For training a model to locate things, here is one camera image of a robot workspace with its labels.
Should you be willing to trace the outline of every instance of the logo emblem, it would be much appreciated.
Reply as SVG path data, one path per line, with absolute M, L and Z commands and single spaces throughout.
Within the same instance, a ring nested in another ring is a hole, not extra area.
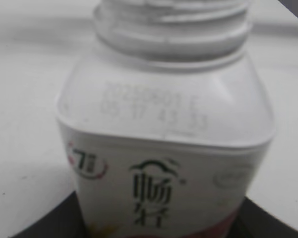
M 102 179 L 109 169 L 104 159 L 95 153 L 75 148 L 72 142 L 68 143 L 67 155 L 71 167 L 85 179 Z

